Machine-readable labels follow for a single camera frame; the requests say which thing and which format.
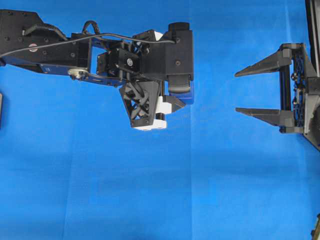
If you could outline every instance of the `screw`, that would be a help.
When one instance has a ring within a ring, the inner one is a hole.
[[[296,80],[298,79],[298,74],[297,74],[296,72],[292,73],[292,74],[291,74],[291,79],[292,79],[293,81],[296,81]]]

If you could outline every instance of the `blue backdrop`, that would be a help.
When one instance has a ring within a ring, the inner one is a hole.
[[[68,36],[194,31],[195,104],[168,129],[129,127],[117,89],[0,69],[0,240],[310,239],[320,154],[235,107],[280,107],[278,74],[234,78],[309,44],[304,1],[3,1]],[[92,69],[95,69],[93,57]]]

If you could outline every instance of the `black cable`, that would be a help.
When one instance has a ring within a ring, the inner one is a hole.
[[[61,41],[61,42],[56,42],[56,43],[51,43],[51,44],[46,44],[46,45],[41,45],[41,46],[25,47],[25,48],[20,48],[20,49],[13,50],[13,51],[8,51],[6,53],[0,54],[0,59],[5,56],[19,53],[22,51],[28,51],[28,50],[32,50],[32,49],[43,49],[43,48],[54,47],[54,46],[59,46],[59,45],[63,45],[63,44],[71,44],[71,43],[75,43],[75,42],[79,42],[79,41],[83,41],[83,40],[87,40],[87,39],[93,39],[93,38],[97,38],[97,37],[103,37],[103,36],[131,40],[131,41],[141,42],[141,43],[146,43],[146,44],[176,44],[176,42],[172,41],[172,40],[148,41],[148,40],[141,40],[141,39],[136,39],[136,38],[132,38],[132,37],[128,37],[128,36],[122,36],[122,35],[119,35],[116,33],[101,33],[101,34],[95,34],[95,35],[81,37],[81,38],[74,39],[74,40]]]
[[[87,28],[88,28],[90,25],[92,25],[95,34],[100,34],[100,30],[99,30],[98,24],[97,24],[95,21],[92,21],[92,20],[89,20],[89,21],[86,21],[86,22],[85,22],[85,24],[84,24],[84,26],[83,26],[83,29],[82,29],[82,33],[83,33],[83,34],[86,33]]]

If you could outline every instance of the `circular joint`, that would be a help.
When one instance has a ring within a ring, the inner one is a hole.
[[[72,69],[69,69],[68,75],[72,79],[82,80],[86,78],[86,76],[88,75],[88,71],[81,68],[72,68]]]
[[[126,60],[126,64],[127,64],[129,67],[132,67],[132,66],[134,65],[134,61],[132,61],[131,58],[128,58],[128,59]]]

